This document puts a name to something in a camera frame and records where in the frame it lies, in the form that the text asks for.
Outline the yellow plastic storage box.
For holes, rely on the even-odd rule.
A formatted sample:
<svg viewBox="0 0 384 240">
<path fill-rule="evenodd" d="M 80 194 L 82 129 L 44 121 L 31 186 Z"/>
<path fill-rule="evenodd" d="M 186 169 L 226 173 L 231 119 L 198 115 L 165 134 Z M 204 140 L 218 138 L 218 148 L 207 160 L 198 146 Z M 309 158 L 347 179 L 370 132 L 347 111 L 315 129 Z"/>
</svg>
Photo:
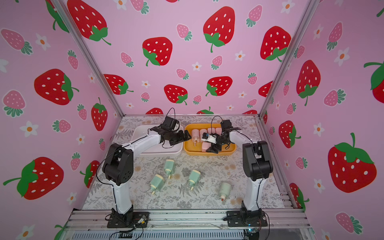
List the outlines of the yellow plastic storage box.
<svg viewBox="0 0 384 240">
<path fill-rule="evenodd" d="M 187 130 L 190 135 L 192 135 L 192 130 L 194 129 L 208 129 L 211 127 L 210 123 L 203 123 L 203 124 L 189 124 L 186 125 L 185 130 Z M 230 146 L 226 149 L 226 145 L 222 146 L 222 151 L 218 154 L 214 153 L 207 153 L 202 151 L 202 143 L 196 143 L 196 146 L 194 145 L 192 140 L 184 142 L 184 150 L 186 153 L 190 156 L 230 156 L 232 155 L 236 149 L 237 146 L 235 144 L 230 144 Z"/>
</svg>

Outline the white plastic storage box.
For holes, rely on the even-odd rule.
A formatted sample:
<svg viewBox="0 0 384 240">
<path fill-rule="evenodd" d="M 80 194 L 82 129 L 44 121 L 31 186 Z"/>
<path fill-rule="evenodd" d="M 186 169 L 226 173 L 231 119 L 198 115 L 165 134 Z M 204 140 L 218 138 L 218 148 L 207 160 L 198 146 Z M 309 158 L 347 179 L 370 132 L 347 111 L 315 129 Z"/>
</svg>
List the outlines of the white plastic storage box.
<svg viewBox="0 0 384 240">
<path fill-rule="evenodd" d="M 143 138 L 132 144 L 135 157 L 177 157 L 182 152 L 184 143 L 171 146 L 170 142 L 165 140 L 163 143 L 155 145 L 156 140 L 160 139 L 160 135 L 148 130 L 157 126 L 141 125 L 135 128 L 132 142 Z"/>
</svg>

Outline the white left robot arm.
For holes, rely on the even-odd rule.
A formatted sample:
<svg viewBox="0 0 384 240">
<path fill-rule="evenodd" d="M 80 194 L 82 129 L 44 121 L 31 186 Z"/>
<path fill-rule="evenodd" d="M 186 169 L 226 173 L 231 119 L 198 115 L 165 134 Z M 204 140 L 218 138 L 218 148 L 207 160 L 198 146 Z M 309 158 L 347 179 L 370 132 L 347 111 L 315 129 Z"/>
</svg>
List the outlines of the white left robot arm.
<svg viewBox="0 0 384 240">
<path fill-rule="evenodd" d="M 134 173 L 134 159 L 146 150 L 166 141 L 170 146 L 178 145 L 192 139 L 187 130 L 176 129 L 180 122 L 165 117 L 162 124 L 149 128 L 142 137 L 129 143 L 112 144 L 102 168 L 108 185 L 113 187 L 115 211 L 126 214 L 133 210 L 130 199 L 129 180 Z"/>
</svg>

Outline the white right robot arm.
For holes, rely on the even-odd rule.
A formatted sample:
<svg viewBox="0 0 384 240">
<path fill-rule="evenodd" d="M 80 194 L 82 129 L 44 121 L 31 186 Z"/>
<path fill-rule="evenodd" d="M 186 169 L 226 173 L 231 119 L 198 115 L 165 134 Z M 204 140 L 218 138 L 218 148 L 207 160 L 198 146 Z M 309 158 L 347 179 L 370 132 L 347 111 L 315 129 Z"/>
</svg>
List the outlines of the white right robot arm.
<svg viewBox="0 0 384 240">
<path fill-rule="evenodd" d="M 210 143 L 207 152 L 218 154 L 223 146 L 234 144 L 242 150 L 243 170 L 248 177 L 246 196 L 242 203 L 242 211 L 246 214 L 261 210 L 261 194 L 266 180 L 273 172 L 273 163 L 268 143 L 265 141 L 254 142 L 240 128 L 232 126 L 230 120 L 221 122 L 222 133 L 203 133 L 203 142 Z"/>
</svg>

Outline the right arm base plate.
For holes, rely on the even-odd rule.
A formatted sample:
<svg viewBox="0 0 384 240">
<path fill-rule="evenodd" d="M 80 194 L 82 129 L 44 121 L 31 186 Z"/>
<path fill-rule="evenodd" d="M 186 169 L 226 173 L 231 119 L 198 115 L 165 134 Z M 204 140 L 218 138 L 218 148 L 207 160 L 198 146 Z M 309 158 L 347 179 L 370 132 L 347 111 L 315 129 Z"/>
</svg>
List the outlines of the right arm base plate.
<svg viewBox="0 0 384 240">
<path fill-rule="evenodd" d="M 250 211 L 244 202 L 239 211 L 227 211 L 223 221 L 227 222 L 229 227 L 262 228 L 269 225 L 266 213 L 262 209 Z"/>
</svg>

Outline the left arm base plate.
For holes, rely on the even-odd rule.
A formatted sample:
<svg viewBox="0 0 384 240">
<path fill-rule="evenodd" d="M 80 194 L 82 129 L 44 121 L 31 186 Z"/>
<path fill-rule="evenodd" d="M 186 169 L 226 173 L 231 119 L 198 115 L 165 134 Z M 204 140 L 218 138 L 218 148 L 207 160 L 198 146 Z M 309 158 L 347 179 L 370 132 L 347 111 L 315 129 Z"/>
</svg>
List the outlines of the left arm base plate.
<svg viewBox="0 0 384 240">
<path fill-rule="evenodd" d="M 120 214 L 114 209 L 105 217 L 107 228 L 146 228 L 149 221 L 149 212 L 135 212 L 133 207 L 125 214 Z"/>
</svg>

